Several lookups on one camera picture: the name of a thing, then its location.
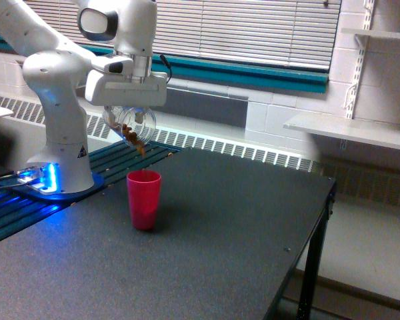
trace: window blinds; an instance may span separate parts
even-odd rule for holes
[[[26,0],[78,43],[77,7]],[[341,0],[156,0],[154,51],[261,65],[328,70]]]

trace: red cup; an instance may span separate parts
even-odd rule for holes
[[[138,230],[154,228],[159,206],[161,176],[150,170],[133,171],[126,176],[132,226]]]

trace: shelf bracket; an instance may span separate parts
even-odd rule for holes
[[[354,35],[354,39],[360,50],[366,50],[366,46],[369,40],[369,37],[367,35]]]
[[[363,0],[363,5],[366,9],[363,29],[370,30],[373,18],[373,10],[375,8],[375,0]],[[363,64],[365,62],[365,55],[367,51],[369,37],[362,35],[355,35],[355,41],[359,46],[359,52],[357,55],[357,62],[355,65],[354,79],[345,95],[344,109],[345,109],[346,119],[352,119],[354,117],[354,109],[355,109],[355,104],[357,102],[357,93],[359,91],[360,79],[363,71]],[[347,148],[347,141],[341,141],[340,148],[342,150],[345,150]]]

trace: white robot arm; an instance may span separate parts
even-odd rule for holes
[[[93,41],[113,41],[114,53],[96,57],[46,24],[23,0],[0,0],[0,35],[28,56],[23,76],[39,96],[47,143],[28,166],[50,167],[41,193],[76,193],[93,186],[87,156],[86,113],[75,89],[86,84],[94,105],[150,107],[166,100],[166,73],[151,72],[157,7],[152,0],[80,0],[79,28]]]

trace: cable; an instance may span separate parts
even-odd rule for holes
[[[166,66],[166,68],[169,69],[169,78],[167,78],[166,83],[169,83],[169,81],[172,79],[172,66],[170,64],[170,62],[168,62],[168,60],[166,59],[165,55],[160,55],[160,60],[161,62],[163,62],[163,64]]]
[[[11,175],[4,175],[4,176],[0,177],[0,181],[6,180],[6,179],[11,179],[11,178],[18,178],[18,176],[19,175],[16,173],[13,173]],[[23,182],[23,183],[16,183],[14,185],[3,185],[3,186],[0,185],[0,189],[9,189],[9,188],[14,188],[14,187],[22,187],[24,185],[33,185],[38,182],[40,182],[40,179],[34,179],[34,180],[30,180],[30,181]]]
[[[16,185],[4,185],[4,186],[0,186],[0,189],[9,189],[9,188],[14,188],[14,187],[22,187],[24,185],[28,185],[28,182],[24,182],[24,183],[18,183]]]

